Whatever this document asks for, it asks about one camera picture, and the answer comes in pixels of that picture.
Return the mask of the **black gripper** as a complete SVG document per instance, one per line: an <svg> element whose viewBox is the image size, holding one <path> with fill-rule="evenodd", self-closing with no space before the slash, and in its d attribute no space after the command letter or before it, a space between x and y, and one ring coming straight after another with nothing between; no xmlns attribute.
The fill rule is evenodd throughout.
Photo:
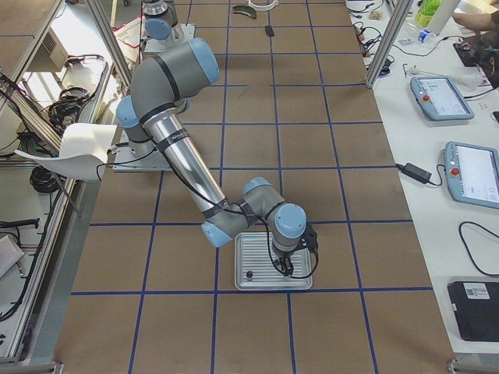
<svg viewBox="0 0 499 374"><path fill-rule="evenodd" d="M284 271L286 277L291 277L294 272L292 263L293 252L276 252L276 258L273 260L274 268L277 271Z"/></svg>

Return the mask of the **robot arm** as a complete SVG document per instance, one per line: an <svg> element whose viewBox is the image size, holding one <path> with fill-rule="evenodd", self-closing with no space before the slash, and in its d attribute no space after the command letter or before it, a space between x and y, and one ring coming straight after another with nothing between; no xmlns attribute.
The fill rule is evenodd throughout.
<svg viewBox="0 0 499 374"><path fill-rule="evenodd" d="M179 23L173 0L143 0L145 31L149 38L163 45L183 41L184 33Z"/></svg>
<svg viewBox="0 0 499 374"><path fill-rule="evenodd" d="M214 247L228 244L259 221L267 231L267 251L277 256L273 267L292 277L292 254L301 249L316 253L318 247L305 210L286 202L261 177L245 185L238 202L229 203L179 121L181 105L216 83L219 76L218 62L200 37L147 58L133 74L131 94L122 102L125 112L119 116L120 125L132 131L130 141L151 142L167 161L203 214L202 230Z"/></svg>

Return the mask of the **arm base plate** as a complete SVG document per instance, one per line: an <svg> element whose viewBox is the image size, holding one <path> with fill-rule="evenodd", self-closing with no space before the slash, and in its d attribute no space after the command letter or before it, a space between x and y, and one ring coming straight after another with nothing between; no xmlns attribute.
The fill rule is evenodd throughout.
<svg viewBox="0 0 499 374"><path fill-rule="evenodd" d="M178 23L170 26L168 23L146 23L146 40L143 51L146 55L157 55L169 48L191 40L195 36L195 25Z"/></svg>
<svg viewBox="0 0 499 374"><path fill-rule="evenodd" d="M156 172L170 171L165 158L156 150L154 144L129 142L125 131L120 137L121 143L126 143L116 149L112 170L114 172Z"/></svg>

